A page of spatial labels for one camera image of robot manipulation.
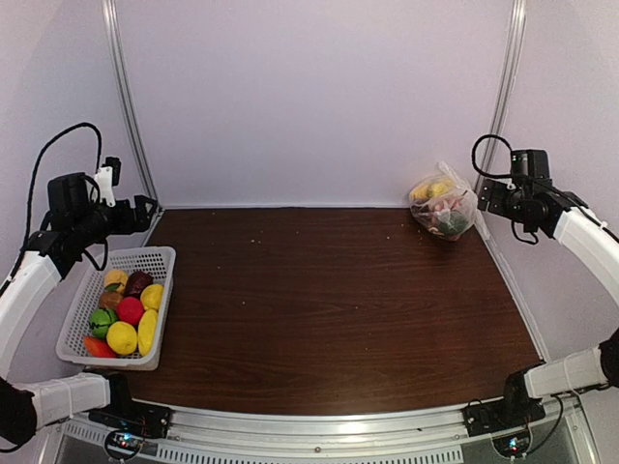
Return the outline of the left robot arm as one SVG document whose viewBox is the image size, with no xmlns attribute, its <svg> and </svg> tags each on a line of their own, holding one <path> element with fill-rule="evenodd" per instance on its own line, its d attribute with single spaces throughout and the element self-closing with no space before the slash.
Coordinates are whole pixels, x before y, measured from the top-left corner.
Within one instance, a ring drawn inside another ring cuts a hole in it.
<svg viewBox="0 0 619 464">
<path fill-rule="evenodd" d="M 73 266 L 92 256 L 88 248 L 113 235 L 144 232 L 159 208 L 139 194 L 111 200 L 99 182 L 83 172 L 57 177 L 47 184 L 48 211 L 44 228 L 28 230 L 14 267 L 1 285 L 1 438 L 15 452 L 44 426 L 33 391 L 20 390 L 6 377 L 17 345 L 40 306 Z"/>
</svg>

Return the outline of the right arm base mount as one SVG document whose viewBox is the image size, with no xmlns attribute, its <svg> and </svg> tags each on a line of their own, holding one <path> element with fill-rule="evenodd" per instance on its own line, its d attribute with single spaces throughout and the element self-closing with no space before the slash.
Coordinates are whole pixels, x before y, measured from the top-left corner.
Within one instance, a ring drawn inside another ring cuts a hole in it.
<svg viewBox="0 0 619 464">
<path fill-rule="evenodd" d="M 523 371 L 507 378 L 501 398 L 487 402 L 473 399 L 461 412 L 470 437 L 524 427 L 545 418 L 542 400 L 528 394 Z"/>
</svg>

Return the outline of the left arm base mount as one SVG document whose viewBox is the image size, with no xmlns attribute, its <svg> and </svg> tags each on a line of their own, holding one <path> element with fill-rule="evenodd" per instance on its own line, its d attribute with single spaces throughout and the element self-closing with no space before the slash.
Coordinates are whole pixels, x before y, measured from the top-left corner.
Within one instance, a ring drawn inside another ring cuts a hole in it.
<svg viewBox="0 0 619 464">
<path fill-rule="evenodd" d="M 172 410 L 165 406 L 134 400 L 126 376 L 107 372 L 109 403 L 88 412 L 88 420 L 132 433 L 146 439 L 164 439 L 168 435 Z"/>
</svg>

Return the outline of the clear plastic bag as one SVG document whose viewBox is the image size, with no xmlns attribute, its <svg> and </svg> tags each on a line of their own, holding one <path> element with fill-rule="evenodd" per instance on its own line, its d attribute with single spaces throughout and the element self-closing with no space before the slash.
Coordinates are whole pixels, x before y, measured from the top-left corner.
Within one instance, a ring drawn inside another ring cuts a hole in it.
<svg viewBox="0 0 619 464">
<path fill-rule="evenodd" d="M 478 196 L 471 185 L 445 161 L 439 161 L 435 172 L 408 193 L 412 217 L 429 234 L 448 242 L 458 241 L 471 228 L 476 228 L 483 240 L 489 238 L 477 205 Z"/>
</svg>

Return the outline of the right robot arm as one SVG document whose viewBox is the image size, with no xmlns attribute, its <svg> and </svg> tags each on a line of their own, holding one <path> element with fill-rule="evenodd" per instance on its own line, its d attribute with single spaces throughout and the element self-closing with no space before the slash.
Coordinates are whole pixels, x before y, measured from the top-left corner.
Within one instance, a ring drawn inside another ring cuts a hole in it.
<svg viewBox="0 0 619 464">
<path fill-rule="evenodd" d="M 496 405 L 513 427 L 535 400 L 617 387 L 618 238 L 553 184 L 545 151 L 510 150 L 509 164 L 505 174 L 475 169 L 489 249 L 542 358 L 508 380 Z"/>
</svg>

